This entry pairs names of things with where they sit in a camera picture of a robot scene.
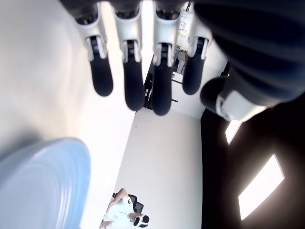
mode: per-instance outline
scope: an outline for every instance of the black chair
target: black chair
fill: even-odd
[[[115,198],[115,196],[117,195],[117,193],[113,193],[112,197]],[[138,198],[134,195],[130,195],[128,194],[130,199],[132,200],[132,204],[133,204],[133,211],[135,213],[142,213],[142,210],[144,208],[144,205],[141,204],[140,202],[138,202]]]

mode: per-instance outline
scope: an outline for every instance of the black fingertip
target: black fingertip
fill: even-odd
[[[125,79],[125,101],[129,109],[140,110],[144,105],[144,86],[142,79],[142,63],[134,58],[123,64]]]
[[[183,74],[182,87],[186,94],[195,94],[201,83],[204,60],[201,54],[196,53],[194,57],[188,57]]]
[[[172,103],[172,68],[167,66],[167,61],[162,59],[159,66],[155,66],[152,108],[157,115],[166,115]]]
[[[99,54],[94,54],[90,65],[96,93],[100,96],[109,96],[113,90],[113,81],[108,57],[102,59]]]

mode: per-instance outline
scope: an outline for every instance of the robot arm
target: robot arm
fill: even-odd
[[[113,88],[106,34],[98,0],[61,0],[75,18],[86,45],[96,92]],[[139,110],[144,103],[141,72],[141,1],[111,0],[123,52],[125,100]],[[152,106],[165,115],[171,106],[173,48],[182,0],[154,3],[154,79]],[[305,14],[301,0],[285,4],[253,0],[197,0],[189,34],[183,90],[200,86],[206,49],[212,38],[231,64],[228,77],[208,81],[201,91],[207,109],[228,121],[246,121],[263,110],[294,100],[305,91]]]

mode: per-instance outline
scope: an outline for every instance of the white wall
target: white wall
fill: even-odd
[[[115,191],[123,187],[138,197],[150,229],[199,229],[202,184],[200,120],[176,111],[137,112]]]
[[[152,7],[145,4],[144,76],[153,54]],[[0,1],[0,155],[64,136],[85,142],[92,167],[82,229],[100,225],[134,117],[124,100],[122,52],[106,2],[102,13],[114,80],[107,98],[93,89],[88,54],[59,0]]]

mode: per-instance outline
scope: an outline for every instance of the light blue object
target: light blue object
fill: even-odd
[[[84,143],[62,138],[0,161],[0,229],[78,229],[90,181]]]

